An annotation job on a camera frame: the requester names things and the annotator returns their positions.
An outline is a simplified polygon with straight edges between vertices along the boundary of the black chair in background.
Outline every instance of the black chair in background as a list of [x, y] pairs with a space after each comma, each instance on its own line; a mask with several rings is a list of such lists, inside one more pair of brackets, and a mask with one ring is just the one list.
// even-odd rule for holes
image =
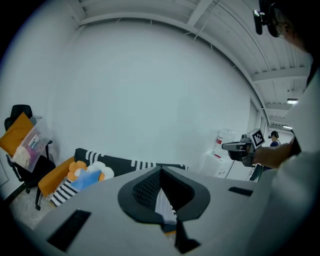
[[[31, 107], [29, 105], [14, 105], [11, 110], [11, 115], [4, 121], [4, 128], [7, 131], [9, 127], [16, 121], [16, 119], [22, 114], [25, 113], [25, 115], [30, 119], [33, 114]], [[49, 160], [49, 149], [48, 145], [52, 143], [52, 140], [48, 142], [48, 144], [45, 146], [45, 153], [46, 157], [41, 155], [36, 162], [36, 165], [34, 167], [33, 172], [29, 172], [28, 170], [22, 168], [18, 164], [11, 162], [11, 159], [8, 155], [6, 155], [7, 162], [9, 166], [14, 171], [16, 177], [20, 182], [24, 182], [25, 184], [25, 192], [28, 194], [30, 193], [30, 188], [34, 188], [38, 186], [38, 182], [46, 176], [49, 172], [51, 172], [54, 168], [56, 168], [56, 165]], [[35, 208], [39, 211], [41, 208], [38, 205], [39, 197], [40, 197], [41, 191], [38, 188], [36, 191], [36, 197], [35, 197]]]

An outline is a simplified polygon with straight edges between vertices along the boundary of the clear plastic container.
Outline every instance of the clear plastic container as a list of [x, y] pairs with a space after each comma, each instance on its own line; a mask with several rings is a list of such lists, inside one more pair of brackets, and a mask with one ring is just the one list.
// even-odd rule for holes
[[40, 155], [51, 139], [52, 133], [46, 119], [41, 118], [36, 120], [34, 127], [16, 149], [12, 162], [32, 173]]
[[234, 130], [221, 129], [214, 146], [214, 150], [213, 150], [214, 156], [217, 158], [228, 157], [228, 151], [222, 149], [221, 145], [224, 143], [233, 142], [235, 140], [235, 137], [236, 137], [236, 132]]

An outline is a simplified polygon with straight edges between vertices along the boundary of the concrete floor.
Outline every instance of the concrete floor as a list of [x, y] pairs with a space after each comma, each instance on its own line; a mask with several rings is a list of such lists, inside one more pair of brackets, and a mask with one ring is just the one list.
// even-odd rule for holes
[[32, 230], [34, 230], [38, 223], [55, 208], [41, 195], [39, 199], [41, 209], [36, 210], [36, 194], [36, 187], [31, 188], [29, 194], [24, 190], [9, 205], [13, 218], [23, 222]]

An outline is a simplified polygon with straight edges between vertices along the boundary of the orange cushion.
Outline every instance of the orange cushion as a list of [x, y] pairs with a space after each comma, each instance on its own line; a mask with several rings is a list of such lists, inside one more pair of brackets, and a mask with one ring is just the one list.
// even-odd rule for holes
[[0, 147], [3, 148], [11, 157], [16, 149], [34, 127], [25, 113], [19, 115], [6, 133], [0, 138]]

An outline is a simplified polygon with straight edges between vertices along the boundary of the chair backrest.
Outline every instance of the chair backrest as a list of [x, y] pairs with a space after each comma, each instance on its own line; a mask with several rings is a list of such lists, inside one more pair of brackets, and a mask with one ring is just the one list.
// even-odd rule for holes
[[10, 128], [10, 126], [12, 126], [12, 124], [23, 112], [29, 119], [33, 116], [31, 107], [29, 105], [14, 105], [12, 107], [10, 117], [5, 119], [4, 121], [4, 128], [6, 131]]

